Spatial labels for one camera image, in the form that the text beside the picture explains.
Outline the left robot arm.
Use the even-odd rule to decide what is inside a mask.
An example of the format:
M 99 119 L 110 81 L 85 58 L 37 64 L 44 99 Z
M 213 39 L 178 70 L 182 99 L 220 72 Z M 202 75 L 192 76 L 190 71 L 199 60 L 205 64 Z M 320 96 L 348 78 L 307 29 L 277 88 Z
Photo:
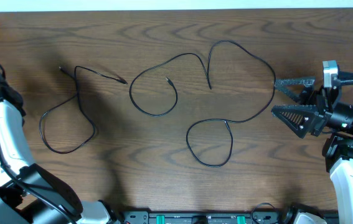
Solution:
M 103 201 L 84 202 L 64 181 L 39 166 L 23 132 L 22 96 L 0 64 L 0 223 L 116 223 Z

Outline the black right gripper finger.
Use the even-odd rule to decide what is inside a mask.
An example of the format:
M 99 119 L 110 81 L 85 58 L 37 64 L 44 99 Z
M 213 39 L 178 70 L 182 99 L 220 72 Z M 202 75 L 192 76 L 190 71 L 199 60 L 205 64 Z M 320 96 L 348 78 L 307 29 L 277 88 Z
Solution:
M 277 79 L 275 88 L 295 103 L 305 103 L 314 90 L 315 77 Z
M 273 116 L 284 122 L 299 138 L 304 138 L 316 127 L 322 125 L 320 115 L 315 105 L 281 105 L 271 109 Z

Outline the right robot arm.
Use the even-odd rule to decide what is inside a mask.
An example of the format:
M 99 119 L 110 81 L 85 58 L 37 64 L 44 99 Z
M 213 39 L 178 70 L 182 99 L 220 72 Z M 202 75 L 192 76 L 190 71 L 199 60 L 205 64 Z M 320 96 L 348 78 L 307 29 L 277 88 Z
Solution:
M 271 112 L 299 138 L 331 130 L 322 156 L 336 191 L 339 222 L 353 223 L 353 105 L 340 101 L 342 87 L 353 85 L 353 76 L 333 78 L 332 86 L 318 90 L 314 81 L 313 77 L 277 80 L 275 89 L 294 104 L 274 106 Z

